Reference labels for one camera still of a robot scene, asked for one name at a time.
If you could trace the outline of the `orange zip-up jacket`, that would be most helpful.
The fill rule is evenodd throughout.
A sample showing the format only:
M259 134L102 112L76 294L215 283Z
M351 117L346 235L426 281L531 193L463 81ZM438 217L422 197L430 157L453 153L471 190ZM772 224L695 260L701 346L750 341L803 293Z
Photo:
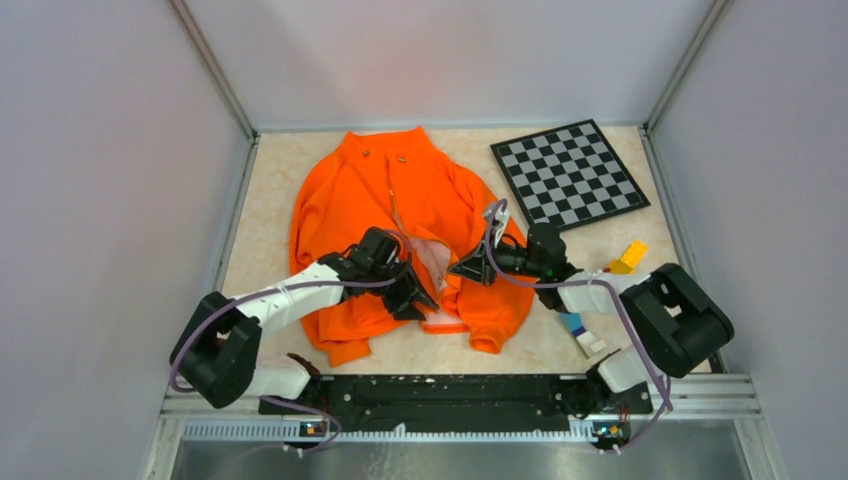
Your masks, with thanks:
M495 200L476 173L452 161L422 128L348 133L300 188L288 267L298 273L372 227L397 231L409 240L413 271L435 301L424 309L422 329L466 334L474 350L497 354L527 318L534 292L504 278L484 286L449 271L480 244L485 210Z

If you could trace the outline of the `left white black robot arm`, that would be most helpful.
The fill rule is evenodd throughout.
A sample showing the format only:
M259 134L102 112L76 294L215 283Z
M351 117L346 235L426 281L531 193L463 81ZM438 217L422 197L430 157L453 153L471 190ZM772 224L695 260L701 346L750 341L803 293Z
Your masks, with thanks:
M297 413L319 404L320 386L292 360L261 368L262 341L309 314L362 295L379 299L397 321L423 321L436 300L412 267L413 249L400 233L369 228L343 252L321 256L301 272L253 293L204 296L170 355L169 386L197 393L221 409L244 395L271 396Z

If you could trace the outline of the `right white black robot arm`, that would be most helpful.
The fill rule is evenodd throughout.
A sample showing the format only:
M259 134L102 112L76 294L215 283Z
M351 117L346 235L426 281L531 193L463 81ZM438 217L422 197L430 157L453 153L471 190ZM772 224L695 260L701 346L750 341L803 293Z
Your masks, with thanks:
M507 240L496 223L449 271L485 286L524 276L550 310L618 316L630 345L593 365L579 389L600 412L614 411L636 385L687 376L735 335L727 315L681 266L665 263L643 275L585 271L568 260L565 242L547 223L533 225L524 245Z

